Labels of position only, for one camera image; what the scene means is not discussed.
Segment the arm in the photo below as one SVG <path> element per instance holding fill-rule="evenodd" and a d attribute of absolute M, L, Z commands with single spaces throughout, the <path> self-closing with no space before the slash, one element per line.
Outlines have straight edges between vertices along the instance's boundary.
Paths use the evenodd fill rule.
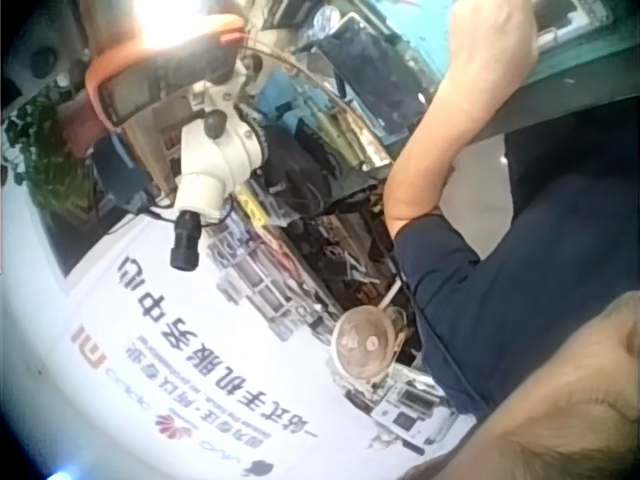
<path fill-rule="evenodd" d="M 451 67 L 395 162 L 384 192 L 395 238 L 437 209 L 453 159 L 517 90 L 537 59 L 531 0 L 459 0 L 451 14 Z"/>

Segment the shirt sleeve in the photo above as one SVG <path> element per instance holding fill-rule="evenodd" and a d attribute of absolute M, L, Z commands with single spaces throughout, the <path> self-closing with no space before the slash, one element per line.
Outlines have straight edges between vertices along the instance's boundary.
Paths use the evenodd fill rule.
<path fill-rule="evenodd" d="M 447 303 L 480 262 L 477 253 L 442 215 L 428 214 L 396 235 L 394 254 L 418 306 L 427 317 Z"/>

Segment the hand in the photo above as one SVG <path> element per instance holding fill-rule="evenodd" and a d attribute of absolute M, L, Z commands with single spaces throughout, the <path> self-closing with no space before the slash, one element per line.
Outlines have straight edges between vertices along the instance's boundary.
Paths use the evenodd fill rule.
<path fill-rule="evenodd" d="M 449 29 L 451 67 L 442 90 L 487 121 L 538 58 L 532 0 L 458 0 Z"/>

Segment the huawei logo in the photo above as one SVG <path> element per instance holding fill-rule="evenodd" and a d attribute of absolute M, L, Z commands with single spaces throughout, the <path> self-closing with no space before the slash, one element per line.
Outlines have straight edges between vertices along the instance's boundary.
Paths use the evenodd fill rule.
<path fill-rule="evenodd" d="M 155 424 L 158 427 L 158 431 L 171 440 L 191 437 L 191 429 L 187 427 L 177 427 L 176 421 L 171 415 L 157 415 Z"/>

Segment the green foliage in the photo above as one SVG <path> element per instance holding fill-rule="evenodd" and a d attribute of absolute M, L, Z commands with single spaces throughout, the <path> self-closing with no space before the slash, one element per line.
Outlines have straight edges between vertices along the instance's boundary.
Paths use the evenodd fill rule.
<path fill-rule="evenodd" d="M 20 107 L 4 129 L 9 145 L 17 147 L 24 158 L 22 165 L 9 162 L 14 182 L 26 182 L 45 213 L 85 210 L 91 199 L 92 182 L 84 163 L 65 150 L 56 115 L 58 104 L 55 90 L 46 88 Z"/>

